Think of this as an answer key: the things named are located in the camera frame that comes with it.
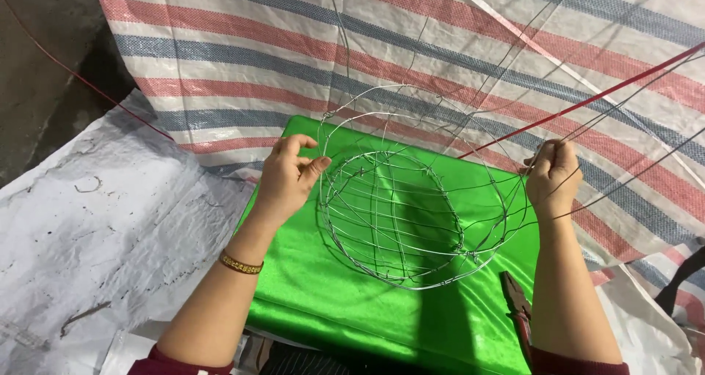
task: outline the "woman's right hand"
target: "woman's right hand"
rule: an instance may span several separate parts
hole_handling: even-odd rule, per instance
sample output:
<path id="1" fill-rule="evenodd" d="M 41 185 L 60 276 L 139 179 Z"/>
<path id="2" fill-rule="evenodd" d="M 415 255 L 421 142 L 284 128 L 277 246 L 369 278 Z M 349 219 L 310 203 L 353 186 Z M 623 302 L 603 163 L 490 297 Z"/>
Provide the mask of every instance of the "woman's right hand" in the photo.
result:
<path id="1" fill-rule="evenodd" d="M 582 181 L 573 144 L 549 139 L 535 156 L 529 171 L 526 191 L 539 221 L 564 216 L 570 212 L 572 201 Z M 531 165 L 534 158 L 524 160 Z"/>

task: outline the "maroon sleeve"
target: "maroon sleeve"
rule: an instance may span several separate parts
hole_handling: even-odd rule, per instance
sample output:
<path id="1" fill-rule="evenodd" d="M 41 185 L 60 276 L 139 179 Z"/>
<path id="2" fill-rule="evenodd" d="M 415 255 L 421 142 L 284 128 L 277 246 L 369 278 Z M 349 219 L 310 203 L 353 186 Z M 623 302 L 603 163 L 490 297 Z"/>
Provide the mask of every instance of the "maroon sleeve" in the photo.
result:
<path id="1" fill-rule="evenodd" d="M 604 362 L 571 359 L 559 354 L 531 346 L 532 374 L 534 375 L 629 375 L 627 363 L 607 364 Z"/>
<path id="2" fill-rule="evenodd" d="M 229 375 L 232 369 L 232 362 L 220 368 L 184 364 L 163 355 L 154 345 L 146 359 L 135 361 L 128 375 L 198 375 L 198 371 L 206 371 L 209 375 Z"/>

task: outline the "bracelet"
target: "bracelet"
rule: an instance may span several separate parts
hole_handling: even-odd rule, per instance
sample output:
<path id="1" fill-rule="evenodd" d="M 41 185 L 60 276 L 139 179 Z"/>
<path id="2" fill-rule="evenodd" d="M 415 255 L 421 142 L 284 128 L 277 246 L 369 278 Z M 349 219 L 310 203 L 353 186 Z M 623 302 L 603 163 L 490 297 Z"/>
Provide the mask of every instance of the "bracelet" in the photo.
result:
<path id="1" fill-rule="evenodd" d="M 259 272 L 261 272 L 262 266 L 264 265 L 264 262 L 262 262 L 262 264 L 259 266 L 252 266 L 246 265 L 239 261 L 235 261 L 231 256 L 225 253 L 225 250 L 221 252 L 220 256 L 218 257 L 218 261 L 220 261 L 220 263 L 223 263 L 225 267 L 229 269 L 248 275 L 258 274 Z"/>

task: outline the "green fabric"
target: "green fabric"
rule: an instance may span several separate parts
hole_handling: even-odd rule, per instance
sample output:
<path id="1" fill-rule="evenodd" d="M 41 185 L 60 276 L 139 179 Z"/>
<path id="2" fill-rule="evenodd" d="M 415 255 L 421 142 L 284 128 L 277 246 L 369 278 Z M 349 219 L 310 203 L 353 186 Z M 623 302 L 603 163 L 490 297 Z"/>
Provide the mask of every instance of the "green fabric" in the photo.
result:
<path id="1" fill-rule="evenodd" d="M 283 135 L 306 134 L 316 138 L 319 124 L 313 119 L 295 116 L 288 122 Z M 333 128 L 332 125 L 325 126 L 319 138 L 321 145 L 324 136 Z M 340 166 L 344 157 L 358 154 L 361 147 L 380 149 L 393 144 L 388 139 L 383 144 L 380 138 L 341 127 L 327 148 L 326 154 L 333 159 L 330 170 Z M 448 198 L 460 216 L 462 227 L 498 213 L 497 192 L 488 184 L 489 175 L 483 165 L 447 156 L 437 157 L 435 153 L 419 148 L 407 148 L 403 153 L 427 165 L 433 163 L 434 172 L 442 177 L 444 189 L 451 191 Z M 301 155 L 315 158 L 319 150 L 303 149 Z M 491 174 L 495 181 L 515 177 L 497 169 L 491 169 Z M 412 176 L 399 177 L 399 180 L 409 182 L 406 177 Z M 423 183 L 428 185 L 428 176 L 425 177 Z M 510 194 L 516 181 L 514 178 L 498 182 L 504 196 Z M 487 185 L 452 191 L 483 184 Z M 252 196 L 243 219 L 256 194 Z M 414 200 L 414 197 L 408 194 L 397 196 L 396 200 Z M 419 197 L 415 200 L 427 201 Z M 322 209 L 318 203 L 319 186 L 316 185 L 304 207 L 277 232 L 264 260 L 247 318 L 248 325 L 322 350 L 370 352 L 439 373 L 529 373 L 513 321 L 507 316 L 507 303 L 498 273 L 511 272 L 531 301 L 539 251 L 535 225 L 516 232 L 493 260 L 478 272 L 437 288 L 412 291 L 384 283 L 355 267 L 323 226 Z M 523 208 L 524 203 L 525 194 L 520 190 L 509 213 Z M 519 226 L 523 213 L 509 217 L 507 229 Z M 425 216 L 439 217 L 438 214 L 428 216 L 418 212 L 406 216 L 414 220 Z M 535 219 L 533 210 L 529 210 L 524 223 Z M 465 246 L 472 244 L 474 247 L 495 222 L 485 221 L 469 227 L 464 236 Z M 360 229 L 368 239 L 371 235 L 369 229 Z M 491 237 L 495 240 L 502 235 L 501 228 L 496 229 Z M 433 277 L 450 278 L 458 269 L 458 266 L 447 266 Z M 407 280 L 404 285 L 413 286 L 414 282 Z"/>

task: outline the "pliers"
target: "pliers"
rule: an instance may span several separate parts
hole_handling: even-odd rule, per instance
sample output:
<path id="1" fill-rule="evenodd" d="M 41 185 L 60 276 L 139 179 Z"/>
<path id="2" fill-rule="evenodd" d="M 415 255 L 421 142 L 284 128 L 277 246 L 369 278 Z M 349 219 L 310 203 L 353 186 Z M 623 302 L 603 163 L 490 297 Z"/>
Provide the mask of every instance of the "pliers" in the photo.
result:
<path id="1" fill-rule="evenodd" d="M 514 319 L 519 334 L 522 353 L 524 353 L 524 358 L 531 367 L 531 354 L 529 352 L 529 346 L 531 346 L 531 328 L 529 327 L 531 304 L 524 296 L 522 286 L 508 271 L 501 272 L 499 277 L 502 281 L 504 297 L 507 299 L 509 316 Z"/>

